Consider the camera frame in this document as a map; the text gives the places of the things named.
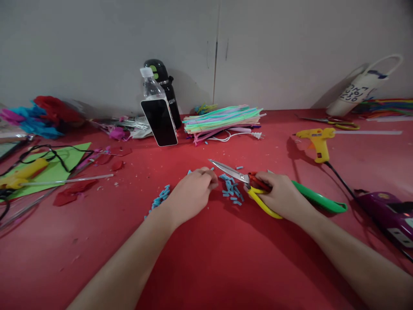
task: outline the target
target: phone screen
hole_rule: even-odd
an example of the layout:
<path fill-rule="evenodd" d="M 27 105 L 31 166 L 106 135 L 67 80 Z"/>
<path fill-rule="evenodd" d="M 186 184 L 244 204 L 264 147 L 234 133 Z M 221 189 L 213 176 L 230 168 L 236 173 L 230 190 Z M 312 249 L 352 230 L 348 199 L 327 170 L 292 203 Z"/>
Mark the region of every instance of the phone screen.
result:
<path fill-rule="evenodd" d="M 141 101 L 141 107 L 159 146 L 178 144 L 175 127 L 165 99 Z"/>

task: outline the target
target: hand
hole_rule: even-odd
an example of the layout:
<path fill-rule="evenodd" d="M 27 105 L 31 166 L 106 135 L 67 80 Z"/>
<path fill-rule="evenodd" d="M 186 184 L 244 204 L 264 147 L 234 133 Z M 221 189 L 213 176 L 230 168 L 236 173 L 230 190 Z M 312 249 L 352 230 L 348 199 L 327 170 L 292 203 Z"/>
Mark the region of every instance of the hand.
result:
<path fill-rule="evenodd" d="M 289 177 L 260 171 L 256 178 L 272 187 L 270 193 L 258 196 L 275 213 L 298 225 L 301 221 L 307 220 L 310 214 L 316 213 Z"/>
<path fill-rule="evenodd" d="M 211 191 L 217 186 L 218 177 L 207 167 L 184 177 L 163 203 L 171 211 L 174 227 L 197 215 L 207 205 Z"/>

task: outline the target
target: green paper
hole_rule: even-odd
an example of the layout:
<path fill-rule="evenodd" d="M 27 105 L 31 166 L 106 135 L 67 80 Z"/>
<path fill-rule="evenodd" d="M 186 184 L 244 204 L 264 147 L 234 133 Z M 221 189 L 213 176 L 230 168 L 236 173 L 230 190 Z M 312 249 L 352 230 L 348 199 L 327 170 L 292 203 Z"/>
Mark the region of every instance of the green paper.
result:
<path fill-rule="evenodd" d="M 84 143 L 84 144 L 79 144 L 76 145 L 78 149 L 81 150 L 87 150 L 92 144 L 91 142 L 89 143 Z M 84 152 L 77 151 L 76 149 L 72 147 L 65 147 L 61 149 L 56 150 L 57 154 L 63 159 L 63 161 L 66 164 L 66 167 L 68 170 L 71 170 L 73 167 L 75 167 L 83 155 L 85 154 Z M 46 154 L 46 152 L 39 153 L 39 154 L 33 154 L 24 159 L 25 162 L 35 160 L 42 155 Z M 46 158 L 52 157 L 53 154 L 49 153 Z M 26 164 L 20 164 L 17 167 L 15 167 L 13 170 L 11 170 L 6 176 L 14 173 L 16 170 L 21 169 L 24 165 Z M 44 171 L 42 171 L 38 176 L 35 178 L 31 179 L 30 182 L 53 182 L 53 181 L 63 181 L 67 180 L 69 177 L 70 173 L 66 172 L 66 170 L 63 168 L 62 164 L 60 163 L 58 158 L 54 158 L 49 165 L 46 167 Z M 33 194 L 36 192 L 40 192 L 45 189 L 49 189 L 55 186 L 61 186 L 63 184 L 56 184 L 56 185 L 39 185 L 39 186 L 26 186 L 21 189 L 16 190 L 12 195 L 10 195 L 8 198 L 9 200 L 26 196 L 29 194 Z"/>

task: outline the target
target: red tissue paper flower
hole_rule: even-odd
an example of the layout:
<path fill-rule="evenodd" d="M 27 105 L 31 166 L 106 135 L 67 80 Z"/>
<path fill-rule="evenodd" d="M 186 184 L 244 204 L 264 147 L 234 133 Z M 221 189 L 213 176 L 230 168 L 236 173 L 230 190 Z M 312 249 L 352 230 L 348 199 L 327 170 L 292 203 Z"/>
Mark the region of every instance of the red tissue paper flower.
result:
<path fill-rule="evenodd" d="M 51 121 L 55 126 L 60 124 L 60 121 L 68 122 L 80 122 L 82 117 L 78 112 L 69 108 L 63 101 L 52 96 L 37 96 L 34 103 L 46 110 L 47 115 L 42 115 L 41 118 L 45 118 Z"/>

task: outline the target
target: scissors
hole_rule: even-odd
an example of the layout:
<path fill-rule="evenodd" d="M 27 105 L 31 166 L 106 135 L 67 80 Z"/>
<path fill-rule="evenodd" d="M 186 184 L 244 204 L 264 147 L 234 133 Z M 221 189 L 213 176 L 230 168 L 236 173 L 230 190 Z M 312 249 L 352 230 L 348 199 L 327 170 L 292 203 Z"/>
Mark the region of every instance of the scissors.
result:
<path fill-rule="evenodd" d="M 333 125 L 336 128 L 343 129 L 343 130 L 359 130 L 360 126 L 353 123 L 352 121 L 346 120 L 344 118 L 339 117 L 327 117 L 327 118 L 302 118 L 299 117 L 297 114 L 296 116 L 300 119 L 306 119 L 309 121 L 317 121 L 320 123 L 326 123 L 329 125 Z"/>
<path fill-rule="evenodd" d="M 268 194 L 268 192 L 271 191 L 271 187 L 269 187 L 267 184 L 263 183 L 261 180 L 257 179 L 255 177 L 256 172 L 249 172 L 248 174 L 242 174 L 235 169 L 232 169 L 231 167 L 228 167 L 227 165 L 221 164 L 220 162 L 217 162 L 215 160 L 210 159 L 210 162 L 212 162 L 214 165 L 216 165 L 219 169 L 224 171 L 226 174 L 230 175 L 231 177 L 240 180 L 243 182 L 248 189 L 248 194 L 251 196 L 252 199 L 265 211 L 266 214 L 276 218 L 276 219 L 282 219 L 281 216 L 279 216 L 277 213 L 272 211 L 267 205 L 262 202 L 262 200 L 258 197 L 257 194 Z M 263 189 L 256 189 L 251 186 L 251 181 L 254 181 L 256 184 L 258 184 L 261 188 Z"/>

